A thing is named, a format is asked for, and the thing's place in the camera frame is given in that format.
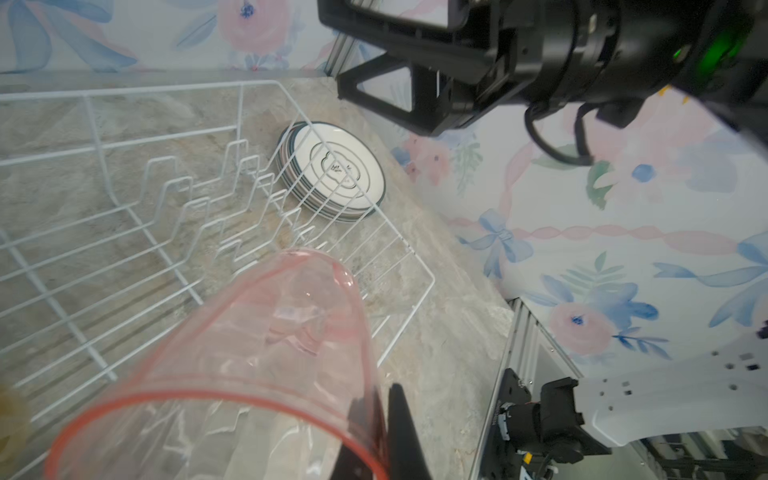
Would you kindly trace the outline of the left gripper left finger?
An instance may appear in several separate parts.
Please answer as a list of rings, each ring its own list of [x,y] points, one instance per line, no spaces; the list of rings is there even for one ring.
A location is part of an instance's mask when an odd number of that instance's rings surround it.
[[[384,413],[377,390],[352,401],[349,434],[341,447],[330,479],[384,478]]]

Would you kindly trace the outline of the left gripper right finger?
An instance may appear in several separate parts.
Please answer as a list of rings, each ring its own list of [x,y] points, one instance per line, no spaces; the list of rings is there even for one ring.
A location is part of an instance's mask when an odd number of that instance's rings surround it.
[[[430,480],[432,478],[405,391],[397,383],[390,387],[388,394],[387,446],[390,479]]]

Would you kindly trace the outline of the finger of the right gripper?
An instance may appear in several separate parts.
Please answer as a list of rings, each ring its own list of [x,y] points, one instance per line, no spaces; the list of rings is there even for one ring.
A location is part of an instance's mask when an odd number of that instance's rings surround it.
[[[417,135],[455,127],[450,82],[441,72],[382,54],[340,73],[338,96]]]
[[[320,1],[318,15],[327,27],[464,83],[479,83],[496,63],[496,1],[451,1],[446,26],[388,16],[348,1]]]

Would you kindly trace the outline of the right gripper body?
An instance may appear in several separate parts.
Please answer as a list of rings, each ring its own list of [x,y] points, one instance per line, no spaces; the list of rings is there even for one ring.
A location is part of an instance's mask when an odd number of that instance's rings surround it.
[[[533,123],[571,103],[624,128],[690,42],[674,1],[453,1],[449,25],[455,44],[484,59],[449,75],[453,129],[502,105],[526,106]]]

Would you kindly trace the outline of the pink ribbed glass cup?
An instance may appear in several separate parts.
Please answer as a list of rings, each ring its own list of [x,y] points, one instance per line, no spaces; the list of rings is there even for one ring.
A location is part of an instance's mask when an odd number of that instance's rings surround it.
[[[377,390],[354,275],[311,249],[239,274],[67,425],[48,479],[330,479]]]

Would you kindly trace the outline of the white front plate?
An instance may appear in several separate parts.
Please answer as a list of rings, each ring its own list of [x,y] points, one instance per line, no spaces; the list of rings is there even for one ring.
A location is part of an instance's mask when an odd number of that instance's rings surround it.
[[[377,212],[387,183],[369,147],[326,122],[298,122],[278,141],[275,173],[301,207],[337,222],[353,223]]]

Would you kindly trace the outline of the white wire dish rack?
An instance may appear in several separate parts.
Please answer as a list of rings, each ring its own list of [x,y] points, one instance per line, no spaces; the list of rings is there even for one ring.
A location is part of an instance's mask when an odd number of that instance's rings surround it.
[[[1,97],[1,385],[27,402],[5,479],[48,479],[54,441],[174,328],[274,254],[311,249],[355,277],[379,367],[435,278],[394,216],[337,222],[275,173],[298,122],[352,129],[336,103],[303,109],[275,81],[5,93]]]

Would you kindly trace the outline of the yellow ribbed glass cup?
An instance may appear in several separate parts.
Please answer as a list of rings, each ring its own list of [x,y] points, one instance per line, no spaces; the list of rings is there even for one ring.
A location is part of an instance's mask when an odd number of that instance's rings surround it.
[[[1,469],[10,468],[23,452],[30,427],[26,400],[13,388],[1,385]]]

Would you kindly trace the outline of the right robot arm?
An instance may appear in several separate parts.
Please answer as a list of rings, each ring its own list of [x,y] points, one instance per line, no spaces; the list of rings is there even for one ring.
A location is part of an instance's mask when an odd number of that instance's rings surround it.
[[[414,133],[464,128],[502,105],[524,107],[547,156],[591,167],[583,120],[575,148],[536,122],[569,103],[623,128],[671,84],[739,132],[767,138],[767,7],[762,1],[455,1],[446,27],[322,1],[320,21],[382,49],[338,76],[338,94]],[[745,334],[691,360],[572,388],[561,407],[605,449],[660,434],[749,427],[767,419],[767,376],[746,367],[767,343]]]

